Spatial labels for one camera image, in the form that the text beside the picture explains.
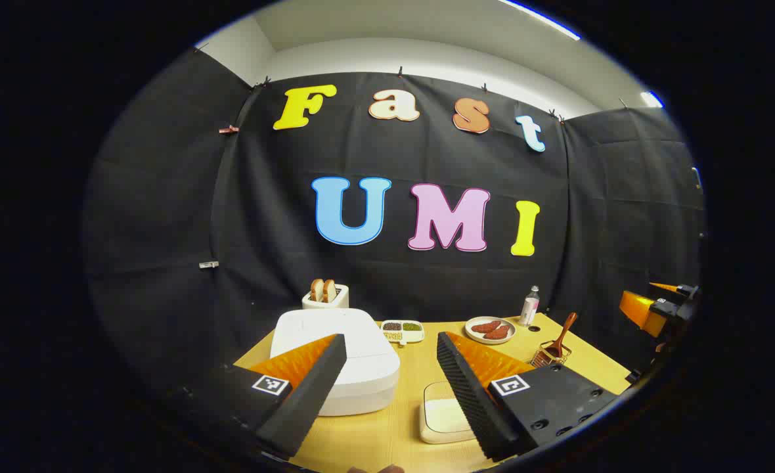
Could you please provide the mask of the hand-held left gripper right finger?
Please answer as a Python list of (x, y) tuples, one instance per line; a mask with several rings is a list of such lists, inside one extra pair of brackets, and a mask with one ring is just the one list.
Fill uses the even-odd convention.
[(561, 363), (534, 367), (453, 332), (437, 335), (437, 360), (495, 462), (566, 437), (617, 398)]

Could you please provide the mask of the divided white dish of beans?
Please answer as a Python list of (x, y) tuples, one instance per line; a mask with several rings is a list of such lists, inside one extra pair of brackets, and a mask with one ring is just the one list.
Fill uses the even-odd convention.
[(380, 329), (388, 342), (397, 342), (400, 345), (421, 342), (426, 337), (420, 321), (386, 320), (381, 322)]

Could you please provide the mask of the white toaster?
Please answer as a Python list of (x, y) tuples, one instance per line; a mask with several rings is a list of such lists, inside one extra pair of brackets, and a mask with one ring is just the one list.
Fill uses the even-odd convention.
[(345, 309), (349, 308), (349, 287), (344, 284), (335, 284), (334, 290), (336, 297), (331, 302), (316, 302), (310, 299), (311, 293), (308, 292), (301, 297), (301, 308), (303, 309)]

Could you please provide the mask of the clear tray of rice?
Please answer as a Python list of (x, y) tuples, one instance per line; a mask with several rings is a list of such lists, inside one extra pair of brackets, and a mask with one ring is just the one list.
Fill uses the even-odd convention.
[(465, 442), (476, 437), (447, 381), (424, 388), (418, 427), (421, 440), (428, 444)]

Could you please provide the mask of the black backdrop cloth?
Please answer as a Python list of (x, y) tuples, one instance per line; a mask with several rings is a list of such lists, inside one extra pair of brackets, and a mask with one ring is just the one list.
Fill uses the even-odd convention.
[[(219, 134), (229, 125), (240, 128)], [(204, 52), (109, 132), (83, 212), (85, 273), (121, 353), (157, 389), (246, 353), (315, 278), (377, 320), (555, 321), (627, 369), (653, 341), (624, 290), (699, 284), (705, 200), (652, 108), (559, 122), (468, 85), (330, 73), (250, 89)], [(219, 261), (199, 269), (202, 261)]]

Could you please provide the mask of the white rice cooker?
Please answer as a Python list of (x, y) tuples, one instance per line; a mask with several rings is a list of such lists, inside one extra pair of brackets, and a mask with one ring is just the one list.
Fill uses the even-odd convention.
[(270, 356), (331, 334), (345, 336), (347, 361), (319, 416), (379, 411), (391, 404), (399, 383), (400, 359), (376, 321), (362, 309), (294, 309), (277, 321)]

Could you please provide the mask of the brown wooden spoon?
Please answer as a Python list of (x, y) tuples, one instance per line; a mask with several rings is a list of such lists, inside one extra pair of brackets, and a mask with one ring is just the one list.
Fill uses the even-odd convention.
[(577, 312), (571, 312), (567, 316), (567, 318), (565, 318), (565, 323), (562, 326), (562, 330), (558, 338), (555, 341), (553, 341), (553, 343), (550, 344), (549, 347), (547, 347), (546, 352), (553, 359), (558, 359), (559, 357), (564, 356), (564, 338), (565, 338), (565, 335), (567, 335), (568, 330), (571, 328), (571, 326), (573, 326), (576, 320), (577, 320)]

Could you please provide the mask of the clear plastic bottle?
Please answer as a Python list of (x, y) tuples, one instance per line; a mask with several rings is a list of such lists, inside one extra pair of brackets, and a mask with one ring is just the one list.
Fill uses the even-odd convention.
[(520, 313), (520, 319), (518, 321), (520, 326), (530, 327), (533, 324), (535, 314), (537, 314), (539, 308), (539, 299), (539, 287), (537, 285), (533, 285), (531, 287), (531, 291), (528, 293), (528, 296), (526, 296), (523, 300), (523, 307)]

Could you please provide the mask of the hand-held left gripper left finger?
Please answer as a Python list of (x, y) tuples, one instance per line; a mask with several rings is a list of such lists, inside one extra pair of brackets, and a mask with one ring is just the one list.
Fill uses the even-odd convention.
[(288, 460), (346, 361), (345, 336), (330, 334), (249, 368), (223, 365), (184, 387), (184, 411), (202, 433), (237, 453)]

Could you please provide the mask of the round white plate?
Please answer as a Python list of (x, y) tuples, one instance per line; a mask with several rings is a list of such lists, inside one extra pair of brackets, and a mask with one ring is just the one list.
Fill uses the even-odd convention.
[[(498, 338), (498, 339), (487, 338), (487, 333), (478, 332), (475, 329), (476, 326), (487, 325), (489, 323), (493, 323), (493, 321), (499, 322), (497, 326), (497, 330), (501, 327), (505, 327), (505, 329), (507, 329), (508, 331), (507, 334), (502, 338)], [(464, 332), (469, 338), (477, 342), (481, 342), (481, 344), (487, 344), (487, 345), (504, 344), (505, 342), (510, 341), (518, 333), (516, 329), (517, 329), (516, 325), (514, 325), (514, 323), (511, 323), (511, 321), (509, 320), (498, 318), (498, 317), (488, 317), (487, 315), (483, 315), (482, 317), (474, 317), (469, 321), (466, 321), (464, 325)]]

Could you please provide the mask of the wire chopstick holder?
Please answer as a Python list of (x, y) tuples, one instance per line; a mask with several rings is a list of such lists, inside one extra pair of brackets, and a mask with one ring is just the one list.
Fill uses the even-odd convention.
[(554, 341), (549, 340), (539, 345), (529, 364), (539, 368), (552, 365), (553, 363), (565, 363), (571, 353), (573, 353), (573, 351), (567, 346), (558, 346)]

